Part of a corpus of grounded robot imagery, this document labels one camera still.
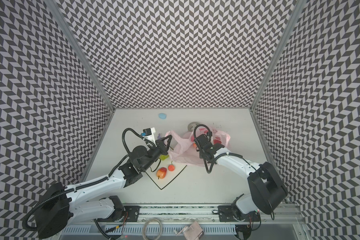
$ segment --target pink plastic bag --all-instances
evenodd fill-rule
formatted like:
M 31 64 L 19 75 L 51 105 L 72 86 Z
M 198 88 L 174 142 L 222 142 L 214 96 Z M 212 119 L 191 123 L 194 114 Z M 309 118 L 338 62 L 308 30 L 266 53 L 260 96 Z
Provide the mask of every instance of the pink plastic bag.
M 213 143 L 221 142 L 224 146 L 228 145 L 231 136 L 226 132 L 215 129 L 214 127 L 209 127 L 213 133 L 212 140 Z M 205 127 L 199 127 L 196 130 L 196 137 L 200 134 L 206 134 L 208 130 Z M 180 137 L 176 132 L 169 131 L 165 134 L 168 136 L 172 135 L 172 138 L 177 141 L 177 145 L 173 151 L 168 151 L 168 154 L 172 161 L 178 162 L 181 164 L 194 165 L 194 166 L 204 166 L 204 161 L 199 157 L 199 152 L 196 151 L 196 148 L 193 146 L 194 137 L 193 132 L 187 132 L 183 137 Z

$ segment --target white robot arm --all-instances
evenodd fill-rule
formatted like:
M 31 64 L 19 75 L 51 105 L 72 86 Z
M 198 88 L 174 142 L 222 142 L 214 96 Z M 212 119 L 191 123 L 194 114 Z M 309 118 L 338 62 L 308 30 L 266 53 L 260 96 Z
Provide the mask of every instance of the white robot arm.
M 130 152 L 124 140 L 127 131 L 133 132 L 146 141 L 150 149 L 137 146 Z M 140 135 L 133 129 L 125 129 L 122 142 L 128 154 L 109 174 L 66 187 L 63 187 L 61 183 L 51 185 L 40 198 L 39 203 L 24 217 L 23 228 L 30 231 L 37 230 L 39 238 L 48 238 L 70 224 L 91 219 L 106 222 L 120 220 L 125 209 L 117 196 L 110 196 L 94 202 L 89 202 L 89 200 L 135 183 L 142 177 L 142 172 L 145 172 L 160 155 L 168 154 L 172 136 L 169 135 L 153 142 L 152 140 L 155 139 L 154 132 L 154 128 L 144 129 L 144 133 Z M 240 220 L 243 214 L 257 209 L 268 214 L 269 211 L 277 207 L 287 192 L 280 179 L 274 180 L 278 175 L 273 167 L 270 168 L 270 164 L 264 167 L 265 164 L 262 166 L 247 161 L 242 156 L 230 152 L 221 144 L 212 145 L 210 137 L 208 139 L 205 134 L 199 137 L 195 136 L 195 143 L 198 151 L 200 151 L 200 158 L 204 159 L 207 172 L 212 171 L 214 164 L 219 164 L 248 179 L 250 185 L 251 194 L 241 195 L 233 202 L 235 205 L 233 215 L 236 219 Z M 207 162 L 211 163 L 210 169 L 208 169 Z M 32 214 L 35 216 L 37 227 L 28 225 L 28 219 Z

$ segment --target checkered wall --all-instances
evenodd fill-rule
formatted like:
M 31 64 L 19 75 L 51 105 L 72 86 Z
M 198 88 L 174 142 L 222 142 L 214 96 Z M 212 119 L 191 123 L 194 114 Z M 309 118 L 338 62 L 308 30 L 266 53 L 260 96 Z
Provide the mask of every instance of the checkered wall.
M 109 114 L 43 2 L 0 0 L 0 239 L 35 239 L 21 219 L 78 182 Z
M 360 239 L 360 0 L 307 2 L 255 113 L 315 239 Z
M 249 107 L 296 0 L 56 0 L 115 107 Z

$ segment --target metal edge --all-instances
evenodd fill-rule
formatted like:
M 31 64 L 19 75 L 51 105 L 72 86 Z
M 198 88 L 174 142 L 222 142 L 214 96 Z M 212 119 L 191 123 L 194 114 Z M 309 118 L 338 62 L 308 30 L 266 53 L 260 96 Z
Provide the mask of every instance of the metal edge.
M 81 176 L 80 182 L 85 182 L 85 180 L 87 179 L 87 176 L 89 174 L 89 170 L 91 169 L 91 166 L 92 166 L 93 162 L 95 161 L 95 157 L 97 155 L 97 152 L 99 151 L 99 149 L 101 147 L 101 142 L 103 141 L 103 139 L 104 139 L 104 137 L 105 137 L 105 135 L 107 133 L 108 127 L 109 127 L 110 123 L 112 122 L 112 118 L 115 115 L 115 112 L 116 111 L 111 111 L 111 114 L 110 114 L 110 116 L 109 116 L 109 118 L 107 120 L 107 123 L 104 126 L 103 132 L 101 133 L 101 137 L 100 137 L 99 141 L 97 142 L 96 147 L 93 150 L 93 153 L 92 153 L 91 157 L 89 158 L 89 160 L 87 162 L 87 166 L 84 169 L 84 172 L 83 172 L 83 175 Z
M 254 112 L 252 110 L 250 110 L 250 114 L 251 114 L 251 117 L 252 117 L 254 127 L 256 128 L 257 135 L 259 136 L 261 146 L 263 147 L 265 157 L 267 158 L 267 162 L 272 164 L 273 167 L 277 170 L 275 160 L 274 160 L 274 158 L 273 158 L 273 156 L 271 154 L 271 150 L 269 148 L 269 145 L 268 145 L 267 141 L 265 140 L 265 136 L 263 134 L 263 131 L 261 130 L 259 122 L 257 121 L 256 115 L 254 114 Z
M 84 69 L 87 71 L 89 78 L 92 80 L 92 83 L 96 87 L 97 91 L 99 92 L 100 96 L 105 101 L 106 105 L 109 109 L 114 110 L 113 104 L 109 99 L 107 93 L 105 92 L 104 88 L 102 87 L 99 79 L 97 78 L 92 66 L 89 64 L 86 56 L 84 55 L 81 46 L 77 42 L 76 38 L 74 37 L 71 28 L 69 27 L 68 23 L 66 22 L 64 16 L 60 12 L 59 7 L 55 0 L 44 0 L 45 4 L 47 5 L 49 11 L 51 12 L 52 16 L 56 20 L 58 26 L 60 27 L 61 31 L 63 32 L 64 36 L 66 37 L 67 41 L 71 45 L 73 51 L 76 53 L 77 58 L 81 61 Z
M 281 57 L 281 54 L 284 51 L 284 48 L 286 47 L 289 37 L 291 36 L 293 29 L 296 25 L 296 23 L 298 22 L 300 15 L 302 13 L 302 10 L 304 9 L 304 6 L 306 4 L 306 0 L 297 0 L 295 7 L 293 8 L 292 14 L 290 19 L 287 22 L 287 25 L 283 31 L 283 34 L 281 35 L 281 39 L 279 41 L 279 44 L 276 47 L 276 50 L 274 52 L 274 55 L 271 59 L 271 62 L 269 64 L 268 69 L 265 72 L 264 78 L 260 83 L 259 86 L 259 90 L 257 91 L 252 105 L 251 105 L 251 109 L 254 110 L 257 106 L 257 104 L 259 103 L 261 97 L 263 96 L 264 90 L 267 87 L 269 80 L 271 79 L 271 76 L 273 74 L 273 71 L 277 65 L 277 63 L 279 62 L 279 59 Z
M 305 223 L 293 224 L 293 229 L 298 240 L 312 240 L 311 234 Z
M 115 109 L 250 109 L 251 107 L 176 107 L 176 108 L 115 108 Z

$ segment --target red apple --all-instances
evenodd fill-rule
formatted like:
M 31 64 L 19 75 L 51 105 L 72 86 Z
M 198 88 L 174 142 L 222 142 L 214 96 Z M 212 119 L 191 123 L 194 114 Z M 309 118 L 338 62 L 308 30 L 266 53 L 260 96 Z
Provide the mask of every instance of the red apple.
M 165 167 L 162 167 L 162 168 L 160 168 L 160 169 L 157 171 L 156 176 L 157 176 L 159 179 L 163 179 L 166 174 L 167 174 L 167 169 L 166 169 Z
M 172 165 L 172 164 L 169 165 L 169 166 L 168 166 L 168 170 L 171 171 L 171 172 L 174 171 L 174 170 L 175 170 L 175 166 Z

